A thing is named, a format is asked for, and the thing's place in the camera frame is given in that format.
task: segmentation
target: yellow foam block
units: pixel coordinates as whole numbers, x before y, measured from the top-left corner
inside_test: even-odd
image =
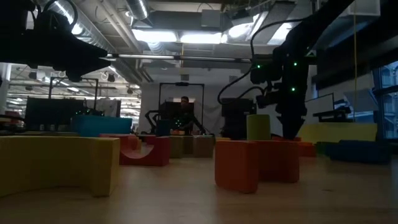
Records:
[[[193,156],[212,158],[215,139],[213,136],[195,136],[193,138]]]
[[[377,124],[318,123],[303,125],[298,137],[304,142],[339,142],[340,140],[375,141]]]
[[[184,137],[170,136],[170,158],[182,158],[184,153]]]
[[[109,196],[119,169],[119,139],[0,138],[0,197],[26,190],[82,187]]]

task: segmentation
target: person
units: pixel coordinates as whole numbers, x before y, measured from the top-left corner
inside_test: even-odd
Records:
[[[187,96],[181,97],[181,109],[177,116],[177,126],[181,131],[185,131],[185,134],[190,134],[193,128],[193,120],[195,115],[193,114],[192,108],[189,104],[189,98]]]

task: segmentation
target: light green cylinder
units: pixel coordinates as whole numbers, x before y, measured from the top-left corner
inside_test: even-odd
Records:
[[[253,114],[246,117],[248,140],[271,140],[271,126],[268,114]]]

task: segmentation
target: blue foam block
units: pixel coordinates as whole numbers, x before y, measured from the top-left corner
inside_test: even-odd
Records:
[[[98,137],[100,134],[130,134],[131,118],[79,115],[72,118],[72,131],[81,137]]]
[[[326,146],[326,155],[332,160],[387,164],[391,161],[391,148],[382,142],[340,141]]]
[[[172,122],[170,120],[158,120],[156,122],[156,136],[169,136],[172,129]]]

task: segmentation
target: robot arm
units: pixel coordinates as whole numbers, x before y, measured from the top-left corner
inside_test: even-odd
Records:
[[[283,126],[284,137],[287,139],[293,139],[297,135],[304,123],[302,117],[307,114],[305,94],[309,61],[306,55],[323,31],[353,1],[329,0],[316,13],[303,19],[289,32],[286,41],[274,49],[272,63],[264,64],[260,69],[252,71],[253,83],[259,83],[259,80],[270,83],[282,78],[282,83],[273,87],[277,91],[268,91],[265,96],[257,96],[257,103],[260,108],[277,104],[276,112],[280,114],[278,118]],[[257,58],[261,58],[261,55],[254,57],[255,62]]]

